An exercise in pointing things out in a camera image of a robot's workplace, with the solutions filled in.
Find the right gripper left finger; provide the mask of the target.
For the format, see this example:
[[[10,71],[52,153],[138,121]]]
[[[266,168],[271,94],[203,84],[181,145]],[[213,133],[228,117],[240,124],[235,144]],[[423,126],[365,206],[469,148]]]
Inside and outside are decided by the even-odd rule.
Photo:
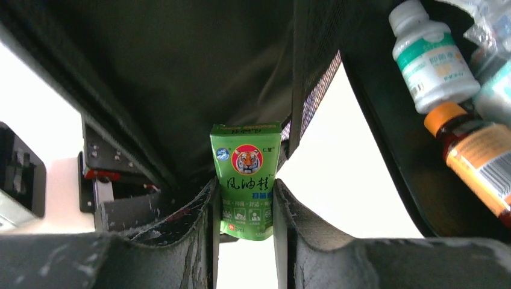
[[[106,232],[1,235],[2,288],[215,288],[219,183],[133,238]]]

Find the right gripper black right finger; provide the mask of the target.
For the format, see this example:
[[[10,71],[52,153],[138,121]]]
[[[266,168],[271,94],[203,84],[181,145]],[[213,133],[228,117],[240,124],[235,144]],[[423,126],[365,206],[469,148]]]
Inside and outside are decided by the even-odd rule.
[[[280,288],[509,288],[510,247],[487,238],[355,238],[309,210],[277,179]]]

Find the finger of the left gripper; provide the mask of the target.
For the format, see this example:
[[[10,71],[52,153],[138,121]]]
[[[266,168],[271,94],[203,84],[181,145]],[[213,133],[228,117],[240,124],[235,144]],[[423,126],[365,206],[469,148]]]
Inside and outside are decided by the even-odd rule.
[[[81,212],[92,214],[97,231],[134,234],[176,211],[176,204],[85,120],[82,130],[79,205]]]

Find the red black medicine kit bag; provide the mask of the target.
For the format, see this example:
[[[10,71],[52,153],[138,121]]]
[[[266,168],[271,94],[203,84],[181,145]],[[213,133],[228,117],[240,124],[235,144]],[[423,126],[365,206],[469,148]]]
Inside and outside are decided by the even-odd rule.
[[[2,37],[150,177],[213,176],[215,124],[293,124],[340,57],[419,231],[510,241],[452,172],[398,66],[398,1],[2,1]]]

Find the small green box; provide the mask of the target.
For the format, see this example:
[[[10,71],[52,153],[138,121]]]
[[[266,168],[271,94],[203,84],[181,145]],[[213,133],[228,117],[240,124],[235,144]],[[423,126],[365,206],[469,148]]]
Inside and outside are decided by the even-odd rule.
[[[280,154],[280,123],[214,125],[210,141],[222,198],[221,232],[244,240],[266,240],[273,234],[272,188]]]

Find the amber medicine bottle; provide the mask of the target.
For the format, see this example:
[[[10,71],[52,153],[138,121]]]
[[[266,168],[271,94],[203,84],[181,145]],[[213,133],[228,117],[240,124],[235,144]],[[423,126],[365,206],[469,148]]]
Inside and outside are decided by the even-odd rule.
[[[447,166],[510,227],[510,129],[454,102],[431,110],[424,126],[442,143]]]

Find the clear white cap bottle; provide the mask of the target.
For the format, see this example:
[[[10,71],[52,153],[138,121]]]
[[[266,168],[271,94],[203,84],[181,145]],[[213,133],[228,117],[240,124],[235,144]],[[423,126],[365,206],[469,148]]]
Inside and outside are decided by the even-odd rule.
[[[392,56],[419,114],[444,102],[459,104],[480,90],[449,26],[431,20],[420,1],[396,6],[389,24],[396,38]]]

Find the teal gauze packet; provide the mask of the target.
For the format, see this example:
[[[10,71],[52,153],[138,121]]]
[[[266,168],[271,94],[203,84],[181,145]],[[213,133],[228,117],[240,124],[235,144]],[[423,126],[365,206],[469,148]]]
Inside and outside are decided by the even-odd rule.
[[[510,60],[482,85],[473,104],[482,119],[510,128]]]

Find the blue cotton swab bag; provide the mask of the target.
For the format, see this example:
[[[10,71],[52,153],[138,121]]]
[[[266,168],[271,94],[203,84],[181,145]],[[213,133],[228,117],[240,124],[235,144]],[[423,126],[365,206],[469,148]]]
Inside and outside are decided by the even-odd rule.
[[[473,19],[463,33],[476,45],[469,59],[472,74],[480,84],[492,78],[510,61],[510,1],[446,1]]]

